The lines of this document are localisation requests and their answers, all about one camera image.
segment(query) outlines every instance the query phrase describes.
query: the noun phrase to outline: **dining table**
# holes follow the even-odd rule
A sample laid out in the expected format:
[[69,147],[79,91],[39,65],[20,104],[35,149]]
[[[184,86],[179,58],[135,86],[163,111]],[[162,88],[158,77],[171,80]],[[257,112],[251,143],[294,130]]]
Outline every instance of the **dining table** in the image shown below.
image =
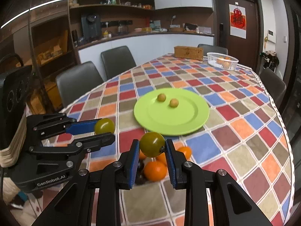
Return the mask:
[[[202,96],[209,118],[197,131],[171,138],[176,149],[188,146],[191,161],[203,169],[226,170],[247,192],[274,226],[290,217],[294,197],[293,154],[276,105],[258,75],[237,65],[235,70],[212,67],[203,61],[176,58],[174,54],[136,66],[87,92],[63,109],[67,116],[85,121],[109,118],[115,123],[116,141],[89,153],[80,169],[101,170],[130,149],[133,139],[147,132],[136,121],[136,102],[150,91],[182,88]],[[48,146],[67,146],[74,139],[93,135],[52,137]],[[43,191],[43,206],[62,185]],[[96,222],[96,190],[92,225]],[[213,226],[210,191],[207,190],[210,225]],[[182,226],[185,190],[174,190],[169,176],[159,182],[134,185],[120,192],[122,225]]]

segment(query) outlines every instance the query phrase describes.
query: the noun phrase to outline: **dark purple fruit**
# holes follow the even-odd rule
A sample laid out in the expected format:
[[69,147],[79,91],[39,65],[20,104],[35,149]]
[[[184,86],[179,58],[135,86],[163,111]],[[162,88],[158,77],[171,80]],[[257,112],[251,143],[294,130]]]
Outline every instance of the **dark purple fruit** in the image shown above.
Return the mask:
[[144,169],[144,162],[142,160],[139,160],[138,166],[137,166],[137,172],[140,172]]
[[136,184],[136,185],[143,185],[143,184],[145,184],[146,181],[147,181],[147,180],[146,180],[144,174],[143,174],[143,173],[140,173],[140,172],[137,172],[135,184]]

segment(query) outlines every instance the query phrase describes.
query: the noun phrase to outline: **red poster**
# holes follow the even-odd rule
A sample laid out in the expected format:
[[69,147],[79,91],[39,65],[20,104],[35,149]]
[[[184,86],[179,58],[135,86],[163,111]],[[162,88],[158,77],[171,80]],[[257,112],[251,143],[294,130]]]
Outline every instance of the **red poster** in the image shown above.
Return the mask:
[[246,9],[229,4],[230,35],[246,39]]

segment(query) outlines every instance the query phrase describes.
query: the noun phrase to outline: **blue gripper pad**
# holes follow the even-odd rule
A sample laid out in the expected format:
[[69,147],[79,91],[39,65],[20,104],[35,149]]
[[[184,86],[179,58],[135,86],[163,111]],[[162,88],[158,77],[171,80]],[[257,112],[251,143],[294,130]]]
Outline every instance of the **blue gripper pad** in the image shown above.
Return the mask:
[[69,128],[66,128],[66,133],[72,135],[92,133],[94,132],[94,126],[98,121],[99,119],[72,123]]
[[173,162],[173,157],[171,155],[171,150],[170,147],[168,146],[167,141],[165,141],[165,156],[167,161],[168,173],[170,176],[170,183],[173,185],[173,188],[175,189],[177,186],[176,169]]
[[131,168],[130,168],[130,173],[129,173],[129,180],[128,180],[128,186],[130,188],[133,187],[136,179],[136,173],[137,173],[137,167],[138,167],[138,162],[139,162],[139,153],[140,153],[140,148],[139,148],[139,141],[137,142],[137,145],[135,147],[132,163],[131,163]]

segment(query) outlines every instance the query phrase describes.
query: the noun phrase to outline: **small round fruit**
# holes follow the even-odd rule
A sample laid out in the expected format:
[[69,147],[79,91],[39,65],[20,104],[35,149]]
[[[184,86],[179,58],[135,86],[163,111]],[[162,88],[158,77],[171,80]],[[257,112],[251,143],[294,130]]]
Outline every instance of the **small round fruit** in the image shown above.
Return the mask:
[[138,161],[137,172],[141,172],[144,169],[144,162],[142,160]]
[[165,139],[159,133],[148,132],[142,136],[139,146],[143,154],[155,158],[162,153],[162,148],[165,147]]
[[115,132],[115,125],[114,122],[109,118],[103,118],[96,122],[94,126],[95,134],[101,133],[114,133]]
[[147,180],[156,182],[165,178],[167,167],[160,161],[150,161],[145,165],[143,171]]
[[179,100],[177,100],[176,98],[172,98],[170,100],[170,107],[171,108],[176,108],[179,105]]
[[167,161],[166,161],[165,153],[162,153],[162,154],[158,155],[156,157],[156,160],[164,163],[167,166]]
[[142,185],[142,184],[145,184],[146,181],[147,180],[146,180],[144,174],[140,173],[140,172],[137,172],[136,178],[135,178],[135,184],[136,185]]
[[146,158],[146,155],[142,153],[142,151],[140,150],[140,153],[139,153],[139,160],[144,160]]
[[186,160],[188,160],[191,157],[192,150],[189,147],[181,147],[178,149],[178,151],[184,153]]
[[158,96],[157,96],[157,100],[159,102],[164,102],[166,100],[166,95],[164,93],[160,93]]

